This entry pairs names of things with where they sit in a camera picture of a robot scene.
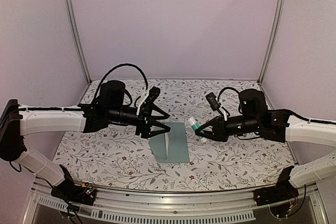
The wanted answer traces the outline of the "green white glue stick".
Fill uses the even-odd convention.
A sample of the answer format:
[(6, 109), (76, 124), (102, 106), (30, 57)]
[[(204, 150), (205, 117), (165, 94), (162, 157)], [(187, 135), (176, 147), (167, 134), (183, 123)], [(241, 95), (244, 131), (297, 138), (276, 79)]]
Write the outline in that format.
[[(190, 126), (192, 127), (192, 129), (194, 131), (196, 131), (197, 129), (200, 128), (200, 125), (199, 123), (195, 120), (194, 117), (191, 117), (189, 118), (188, 120), (188, 123), (190, 124)], [(202, 137), (202, 136), (198, 136), (199, 140), (202, 142), (202, 143), (205, 143), (206, 142), (206, 138)]]

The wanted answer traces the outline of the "beige letter paper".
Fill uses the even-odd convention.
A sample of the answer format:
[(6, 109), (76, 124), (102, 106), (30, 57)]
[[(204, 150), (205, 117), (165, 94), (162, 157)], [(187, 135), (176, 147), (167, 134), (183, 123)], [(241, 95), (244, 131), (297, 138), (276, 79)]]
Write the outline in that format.
[(166, 154), (165, 160), (167, 160), (168, 155), (169, 155), (169, 136), (168, 136), (168, 133), (165, 133), (164, 137), (165, 137), (165, 154)]

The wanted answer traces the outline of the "teal envelope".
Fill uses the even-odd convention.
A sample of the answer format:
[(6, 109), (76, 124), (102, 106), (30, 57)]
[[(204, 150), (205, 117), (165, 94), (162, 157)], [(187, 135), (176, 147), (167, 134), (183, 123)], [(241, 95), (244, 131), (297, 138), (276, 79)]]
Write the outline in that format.
[(189, 152), (184, 122), (169, 122), (169, 155), (165, 154), (165, 134), (149, 139), (149, 147), (157, 163), (189, 163)]

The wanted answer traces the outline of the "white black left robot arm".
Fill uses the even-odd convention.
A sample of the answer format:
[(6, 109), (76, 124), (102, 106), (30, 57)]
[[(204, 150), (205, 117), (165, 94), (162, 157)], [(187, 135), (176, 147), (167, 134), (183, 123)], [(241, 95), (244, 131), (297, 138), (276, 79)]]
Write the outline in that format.
[(90, 104), (69, 107), (29, 107), (19, 105), (16, 99), (9, 100), (1, 116), (1, 159), (24, 166), (57, 188), (67, 200), (73, 200), (78, 188), (67, 169), (25, 145), (26, 135), (63, 131), (94, 133), (110, 124), (135, 126), (135, 133), (141, 138), (170, 131), (169, 126), (161, 123), (169, 115), (154, 104), (160, 95), (159, 88), (145, 90), (136, 108), (123, 103), (129, 92), (121, 81), (102, 83), (97, 90), (99, 96)]

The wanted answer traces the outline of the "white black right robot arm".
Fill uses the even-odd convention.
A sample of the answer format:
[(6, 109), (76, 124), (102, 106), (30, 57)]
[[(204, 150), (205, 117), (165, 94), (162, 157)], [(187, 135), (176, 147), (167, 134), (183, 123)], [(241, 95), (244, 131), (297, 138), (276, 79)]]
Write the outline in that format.
[[(270, 110), (262, 91), (247, 89), (238, 93), (240, 115), (221, 112), (195, 130), (197, 136), (216, 142), (227, 142), (229, 136), (255, 133), (259, 137), (279, 142), (307, 142), (335, 146), (335, 122), (309, 119), (292, 110)], [(276, 201), (284, 200), (292, 188), (299, 188), (335, 175), (335, 152), (303, 165), (286, 167), (271, 190)]]

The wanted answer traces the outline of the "floral patterned table mat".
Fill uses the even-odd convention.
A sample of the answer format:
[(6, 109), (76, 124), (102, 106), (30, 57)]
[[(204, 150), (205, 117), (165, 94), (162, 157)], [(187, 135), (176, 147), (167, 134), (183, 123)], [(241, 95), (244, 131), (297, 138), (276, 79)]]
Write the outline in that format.
[[(169, 121), (186, 123), (194, 117), (199, 124), (215, 116), (205, 99), (208, 93), (219, 94), (230, 114), (237, 115), (237, 92), (259, 89), (253, 81), (133, 79), (125, 83), (134, 98), (145, 87), (160, 88), (156, 104), (170, 115)], [(252, 134), (230, 137), (226, 143), (202, 143), (189, 124), (185, 129), (189, 163), (157, 163), (148, 140), (136, 136), (133, 126), (116, 125), (90, 134), (65, 133), (53, 160), (79, 182), (150, 191), (266, 186), (277, 181), (283, 168), (295, 163), (286, 144), (254, 139)]]

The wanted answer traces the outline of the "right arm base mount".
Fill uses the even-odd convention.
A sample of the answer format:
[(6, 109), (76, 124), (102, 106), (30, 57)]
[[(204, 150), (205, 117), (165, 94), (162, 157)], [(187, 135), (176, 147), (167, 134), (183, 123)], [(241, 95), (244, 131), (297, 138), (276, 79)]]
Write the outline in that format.
[(294, 166), (284, 168), (275, 185), (262, 187), (253, 191), (253, 199), (257, 206), (273, 204), (299, 196), (297, 188), (293, 187), (289, 182), (290, 173), (293, 168)]

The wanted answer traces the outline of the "aluminium front rail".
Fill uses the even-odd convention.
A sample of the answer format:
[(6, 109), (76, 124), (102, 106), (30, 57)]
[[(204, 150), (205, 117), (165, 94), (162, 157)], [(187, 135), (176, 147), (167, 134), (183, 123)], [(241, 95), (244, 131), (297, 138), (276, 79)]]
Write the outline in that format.
[(78, 212), (34, 182), (23, 223), (328, 223), (315, 185), (300, 189), (291, 214), (275, 215), (285, 202), (258, 206), (252, 189), (164, 193), (100, 187), (91, 206)]

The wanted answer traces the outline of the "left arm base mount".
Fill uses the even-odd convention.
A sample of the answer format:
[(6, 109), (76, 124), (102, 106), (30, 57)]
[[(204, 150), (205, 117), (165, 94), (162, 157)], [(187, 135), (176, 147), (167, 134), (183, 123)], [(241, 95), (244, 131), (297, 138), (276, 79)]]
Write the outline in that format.
[(68, 170), (62, 165), (60, 168), (64, 173), (65, 180), (52, 188), (51, 195), (66, 202), (93, 206), (97, 194), (95, 186), (90, 183), (75, 184)]

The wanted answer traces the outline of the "right aluminium frame post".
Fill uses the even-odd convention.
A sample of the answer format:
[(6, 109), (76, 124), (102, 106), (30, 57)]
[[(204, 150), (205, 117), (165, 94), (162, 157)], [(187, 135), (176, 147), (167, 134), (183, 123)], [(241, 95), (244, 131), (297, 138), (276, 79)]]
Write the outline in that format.
[(258, 83), (260, 85), (263, 84), (266, 78), (267, 70), (270, 64), (272, 52), (273, 52), (276, 38), (277, 38), (277, 33), (278, 33), (280, 21), (281, 21), (281, 15), (282, 15), (282, 11), (284, 8), (284, 2), (285, 0), (276, 1), (276, 8), (275, 8), (275, 13), (274, 13), (274, 18), (272, 21), (271, 31), (270, 31), (269, 39), (267, 42), (265, 56), (264, 56), (263, 63), (261, 65), (261, 70), (260, 70), (259, 77), (258, 77)]

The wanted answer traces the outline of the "aluminium frame post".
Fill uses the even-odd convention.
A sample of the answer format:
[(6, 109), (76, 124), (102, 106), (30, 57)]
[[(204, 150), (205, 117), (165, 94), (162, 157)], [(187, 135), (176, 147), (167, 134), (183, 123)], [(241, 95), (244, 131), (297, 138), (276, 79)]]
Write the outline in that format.
[(70, 31), (71, 31), (73, 43), (75, 46), (75, 50), (77, 53), (78, 61), (80, 64), (80, 68), (82, 70), (86, 83), (90, 84), (92, 80), (91, 80), (91, 76), (89, 73), (87, 61), (85, 59), (85, 54), (82, 48), (82, 43), (80, 40), (80, 35), (79, 35), (78, 26), (77, 26), (76, 17), (75, 17), (74, 6), (72, 3), (72, 0), (64, 0), (64, 2), (65, 2), (66, 12), (68, 16)]
[(267, 70), (270, 64), (272, 52), (273, 52), (276, 38), (277, 38), (277, 33), (278, 33), (280, 21), (281, 21), (281, 15), (282, 15), (282, 11), (284, 8), (284, 2), (285, 0), (276, 1), (276, 8), (275, 8), (275, 13), (274, 13), (274, 18), (272, 21), (271, 31), (270, 31), (269, 39), (267, 42), (265, 56), (264, 56), (263, 63), (261, 65), (261, 70), (260, 70), (259, 77), (258, 77), (258, 83), (260, 85), (263, 84), (266, 78)]

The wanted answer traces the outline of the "left aluminium frame post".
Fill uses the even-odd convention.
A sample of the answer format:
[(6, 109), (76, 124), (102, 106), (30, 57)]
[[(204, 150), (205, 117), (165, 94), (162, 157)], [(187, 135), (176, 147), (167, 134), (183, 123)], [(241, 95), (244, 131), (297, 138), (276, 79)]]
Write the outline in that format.
[(86, 83), (90, 84), (92, 80), (91, 80), (91, 76), (89, 73), (87, 61), (85, 59), (85, 54), (82, 48), (82, 43), (80, 40), (80, 35), (79, 35), (78, 26), (77, 26), (76, 17), (75, 17), (74, 6), (72, 3), (72, 0), (64, 0), (64, 2), (65, 2), (66, 12), (68, 16), (70, 31), (71, 31), (73, 43), (75, 46), (75, 50), (77, 53), (78, 61), (80, 64), (80, 68), (82, 70)]

